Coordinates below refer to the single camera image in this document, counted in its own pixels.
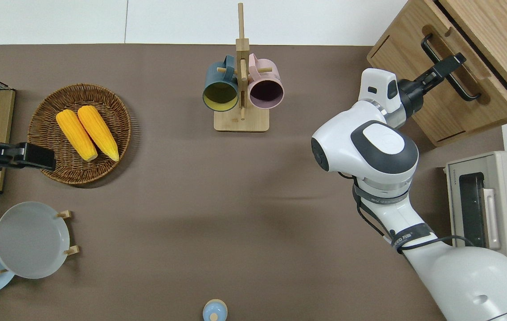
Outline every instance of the corn cob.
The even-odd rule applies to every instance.
[[[91,139],[103,154],[109,156],[115,162],[119,161],[119,150],[117,143],[111,135],[111,131],[93,106],[83,106],[77,111],[79,120]]]
[[[56,115],[56,121],[81,158],[90,162],[97,157],[95,146],[81,126],[75,112],[70,109],[63,110]]]

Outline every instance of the mug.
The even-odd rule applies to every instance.
[[[206,72],[206,82],[202,100],[213,111],[228,111],[237,105],[237,78],[233,74],[236,59],[226,55],[223,62],[210,65]],[[225,68],[221,73],[217,69]]]
[[[272,71],[260,73],[258,69],[270,67]],[[262,109],[274,108],[283,100],[283,86],[278,68],[269,59],[258,59],[255,54],[249,55],[248,84],[249,101]]]

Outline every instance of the round basket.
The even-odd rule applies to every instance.
[[[111,172],[115,162],[97,149],[97,158],[83,160],[72,147],[56,122],[56,115],[64,109],[74,112],[81,106],[94,106],[119,149],[119,161],[125,155],[131,140],[131,118],[125,104],[109,89],[88,83],[70,85],[55,91],[44,99],[34,112],[28,128],[28,142],[49,148],[56,154],[56,170],[42,173],[60,183],[79,185],[96,181]]]

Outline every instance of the table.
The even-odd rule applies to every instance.
[[[17,89],[11,142],[51,92],[95,83],[133,118],[125,159],[84,188],[10,170],[0,217],[38,201],[72,210],[81,253],[45,279],[15,277],[0,320],[444,320],[406,260],[358,216],[351,183],[326,173],[311,135],[357,99],[370,47],[252,45],[276,63],[285,98],[264,133],[217,132],[201,99],[205,70],[233,45],[0,45]],[[500,128],[434,149],[419,127],[412,204],[450,233],[446,161],[502,150]]]

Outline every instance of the white wall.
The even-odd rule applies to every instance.
[[[243,0],[259,45],[373,45],[406,0]],[[0,44],[225,43],[237,0],[0,0]],[[507,125],[503,126],[507,150]]]

